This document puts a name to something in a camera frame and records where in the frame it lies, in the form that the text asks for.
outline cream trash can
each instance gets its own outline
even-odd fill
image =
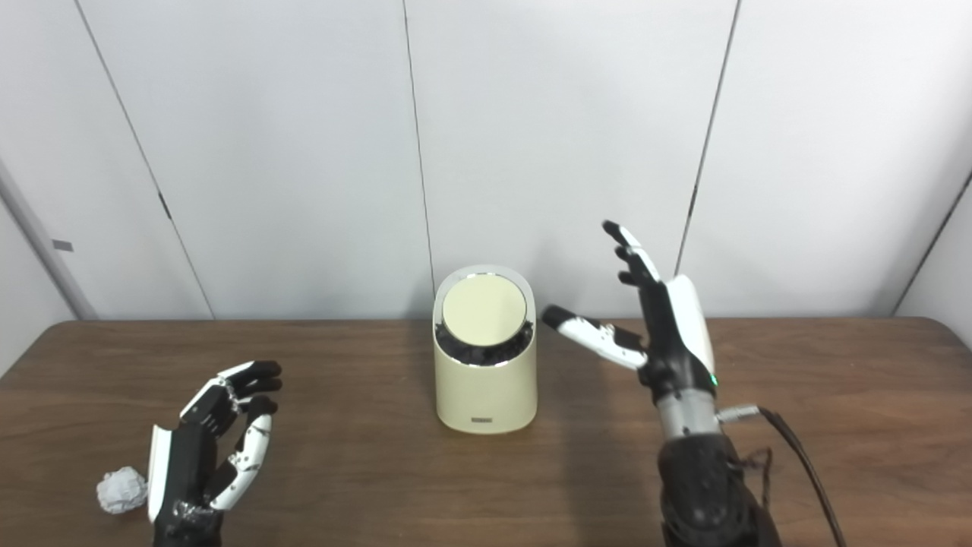
[[[466,433],[506,433],[537,414],[537,310],[519,273],[462,268],[435,293],[435,404]]]

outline cable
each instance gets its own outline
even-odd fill
[[[763,509],[770,510],[770,469],[773,467],[773,449],[766,447],[746,456],[740,465],[743,468],[759,469],[763,473]]]
[[[834,532],[834,541],[837,542],[838,547],[847,547],[847,542],[844,540],[844,533],[841,531],[841,526],[837,523],[837,515],[834,514],[834,508],[830,506],[830,500],[827,498],[827,492],[823,489],[823,484],[820,482],[820,478],[817,477],[816,471],[814,470],[814,465],[810,463],[810,457],[803,450],[803,445],[800,444],[800,439],[796,437],[796,433],[786,425],[783,418],[770,410],[759,407],[759,413],[763,415],[776,430],[780,433],[782,438],[786,441],[786,444],[793,449],[797,457],[800,458],[800,463],[803,464],[803,468],[807,471],[807,476],[810,477],[811,484],[814,485],[814,490],[816,491],[816,497],[820,500],[820,507],[823,508],[823,514],[827,518],[827,524],[830,525],[830,530]]]

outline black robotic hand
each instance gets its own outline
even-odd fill
[[[283,383],[276,361],[250,361],[217,374],[180,413],[179,426],[156,426],[149,461],[149,520],[156,547],[218,547],[223,513],[256,478],[277,405],[262,393]],[[218,468],[217,439],[246,414],[235,452]]]
[[[618,279],[638,288],[649,337],[647,347],[642,345],[641,335],[557,306],[544,312],[543,321],[605,359],[637,370],[642,383],[651,388],[655,402],[685,389],[714,396],[712,344],[692,281],[684,275],[663,281],[630,232],[610,221],[603,226],[618,243],[614,253],[627,266],[618,273]]]
[[[605,359],[636,370],[650,388],[665,435],[658,455],[665,544],[779,546],[769,513],[746,489],[742,463],[720,425],[758,410],[716,412],[712,344],[695,287],[684,275],[663,281],[630,232],[609,221],[604,229],[627,265],[618,278],[638,288],[648,345],[636,333],[556,306],[543,313],[543,321]]]

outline wooden table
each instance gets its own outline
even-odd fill
[[[638,322],[618,321],[628,328]],[[972,545],[972,354],[925,319],[710,321],[722,405],[782,413],[848,543]],[[145,511],[102,513],[106,471],[145,471],[153,423],[215,372],[277,359],[285,387],[263,471],[227,547],[660,545],[660,428],[633,374],[540,329],[537,419],[477,437],[434,413],[425,321],[72,322],[0,380],[0,545],[151,544]],[[787,545],[832,545],[796,457],[776,451]],[[235,439],[236,434],[227,437]],[[750,485],[758,491],[758,477]]]

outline black contents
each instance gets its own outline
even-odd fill
[[[492,367],[513,359],[530,345],[534,337],[534,324],[523,323],[509,340],[495,346],[472,346],[456,338],[443,323],[435,326],[435,341],[445,354],[460,363],[479,367]]]

